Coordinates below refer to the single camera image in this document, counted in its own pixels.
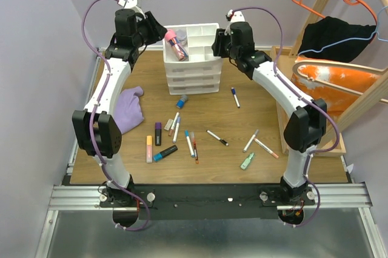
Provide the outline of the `pink cap pencil tube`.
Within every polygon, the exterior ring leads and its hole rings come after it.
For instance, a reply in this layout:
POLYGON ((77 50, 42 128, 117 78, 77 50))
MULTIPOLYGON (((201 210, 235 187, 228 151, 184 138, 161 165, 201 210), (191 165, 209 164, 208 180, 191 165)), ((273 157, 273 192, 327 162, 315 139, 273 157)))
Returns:
POLYGON ((188 60, 189 56, 186 50, 184 49, 184 47, 181 45, 176 33, 173 30, 170 30, 170 29, 167 30, 164 40, 167 44, 169 44, 177 60, 179 61, 188 60))

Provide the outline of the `white plastic drawer organizer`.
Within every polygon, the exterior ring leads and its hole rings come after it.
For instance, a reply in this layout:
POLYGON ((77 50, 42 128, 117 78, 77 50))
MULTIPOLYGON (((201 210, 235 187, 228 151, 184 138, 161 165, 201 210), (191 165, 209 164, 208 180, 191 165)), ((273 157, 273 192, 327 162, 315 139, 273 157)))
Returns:
POLYGON ((168 25, 166 29, 185 30, 187 44, 182 45, 189 58, 177 60, 169 44, 163 42, 163 61, 167 86, 171 95, 207 94, 219 91, 222 59, 214 57, 212 44, 215 41, 217 23, 168 25))

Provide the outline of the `black cap white marker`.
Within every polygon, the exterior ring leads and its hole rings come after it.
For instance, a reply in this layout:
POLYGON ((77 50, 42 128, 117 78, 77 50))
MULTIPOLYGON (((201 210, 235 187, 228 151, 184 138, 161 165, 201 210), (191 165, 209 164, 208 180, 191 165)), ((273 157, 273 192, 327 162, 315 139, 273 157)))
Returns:
POLYGON ((207 132, 209 135, 211 135, 212 137, 214 137, 216 140, 218 140, 219 142, 221 142, 223 145, 225 145, 225 146, 228 146, 228 145, 229 145, 229 143, 228 143, 226 140, 220 138, 218 135, 216 135, 216 134, 213 133, 212 131, 206 130, 206 132, 207 132))

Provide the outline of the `clear jar of paperclips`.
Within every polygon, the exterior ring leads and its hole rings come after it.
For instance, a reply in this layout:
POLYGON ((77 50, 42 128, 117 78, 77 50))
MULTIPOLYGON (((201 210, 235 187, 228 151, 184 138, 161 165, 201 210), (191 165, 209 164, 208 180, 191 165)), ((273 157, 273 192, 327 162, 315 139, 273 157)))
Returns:
POLYGON ((186 45, 187 44, 187 32, 185 30, 179 29, 175 33, 176 33, 176 37, 177 37, 178 41, 182 45, 186 45))

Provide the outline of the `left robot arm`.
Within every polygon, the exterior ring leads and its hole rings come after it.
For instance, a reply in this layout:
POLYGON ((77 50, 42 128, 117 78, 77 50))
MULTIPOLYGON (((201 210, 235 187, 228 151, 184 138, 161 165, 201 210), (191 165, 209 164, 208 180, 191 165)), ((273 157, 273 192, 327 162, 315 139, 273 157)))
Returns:
POLYGON ((141 14, 134 8, 115 12, 115 33, 102 55, 104 74, 83 110, 72 115, 79 148, 101 167, 114 200, 122 207, 134 201, 132 182, 119 150, 122 133, 113 118, 119 94, 140 55, 139 48, 163 40, 167 30, 151 12, 141 14))

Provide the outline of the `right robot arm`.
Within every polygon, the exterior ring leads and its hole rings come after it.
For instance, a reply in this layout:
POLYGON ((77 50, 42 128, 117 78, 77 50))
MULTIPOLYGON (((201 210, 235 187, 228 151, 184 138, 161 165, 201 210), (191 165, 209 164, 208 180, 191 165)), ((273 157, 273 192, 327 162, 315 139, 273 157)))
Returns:
POLYGON ((289 153, 279 182, 279 198, 288 205, 295 203, 306 192, 310 159, 326 132, 326 103, 297 89, 269 55, 255 48, 248 22, 233 22, 228 29, 217 29, 212 51, 214 56, 233 60, 238 70, 262 86, 288 115, 283 136, 289 153))

